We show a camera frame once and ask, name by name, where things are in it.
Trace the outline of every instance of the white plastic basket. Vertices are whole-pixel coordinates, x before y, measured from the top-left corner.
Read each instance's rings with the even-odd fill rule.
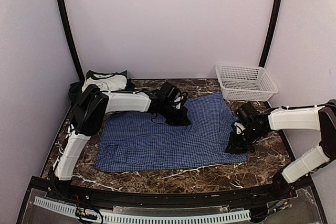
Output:
[[[216,64],[224,99],[266,102],[278,87],[265,68]]]

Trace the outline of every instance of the folded clothes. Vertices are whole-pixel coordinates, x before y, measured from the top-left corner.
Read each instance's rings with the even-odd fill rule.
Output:
[[[220,92],[188,99],[189,126],[170,126],[149,113],[122,112],[106,121],[96,160],[103,172],[188,169],[246,161],[228,154],[231,125],[237,119]]]

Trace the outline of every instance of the marble surface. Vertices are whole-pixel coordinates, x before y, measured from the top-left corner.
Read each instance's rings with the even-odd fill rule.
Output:
[[[169,80],[170,83],[188,92],[189,98],[212,94],[220,90],[217,80]],[[164,80],[134,80],[138,88],[154,90]],[[226,101],[232,111],[242,103]],[[265,109],[262,102],[253,102],[260,110]],[[48,178],[50,166],[57,158],[60,145],[66,136],[67,119],[53,145],[51,155],[42,178]],[[248,153],[244,163],[218,164],[188,170],[151,170],[142,172],[103,173],[94,168],[98,152],[100,134],[93,136],[84,147],[76,164],[72,184],[103,190],[129,193],[205,193],[238,188],[248,188],[270,184],[272,176],[283,166],[290,163],[290,158],[278,133],[272,132],[259,140],[255,152]]]

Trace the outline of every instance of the black pole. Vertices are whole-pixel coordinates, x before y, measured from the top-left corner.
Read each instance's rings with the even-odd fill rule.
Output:
[[[74,43],[74,38],[72,37],[69,19],[67,15],[67,10],[65,7],[65,2],[64,0],[57,0],[57,3],[58,3],[58,8],[59,8],[59,13],[61,15],[62,23],[63,23],[64,33],[67,38],[72,60],[74,62],[73,64],[75,65],[75,69],[76,69],[79,80],[84,81],[85,77],[84,77],[83,69],[79,62],[78,54],[77,54],[75,43]]]
[[[279,9],[280,9],[280,3],[281,0],[274,0],[273,2],[273,9],[272,9],[272,14],[271,14],[271,19],[269,21],[269,26],[268,26],[268,31],[266,35],[266,40],[264,44],[264,49],[260,57],[260,62],[259,66],[264,67],[266,64],[267,56],[269,53],[269,49],[271,47],[272,39],[273,39],[273,34],[275,30],[275,25],[277,23],[278,19],[278,14],[279,14]]]

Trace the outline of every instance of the white wall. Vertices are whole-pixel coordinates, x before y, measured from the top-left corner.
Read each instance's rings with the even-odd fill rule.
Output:
[[[56,0],[0,0],[0,223],[16,222],[76,81]]]
[[[270,103],[307,105],[336,98],[336,0],[282,0],[266,68],[280,92]],[[320,133],[286,131],[296,156]],[[336,163],[313,175],[329,223],[336,223]]]
[[[214,78],[214,64],[255,66],[273,0],[67,0],[85,71]]]

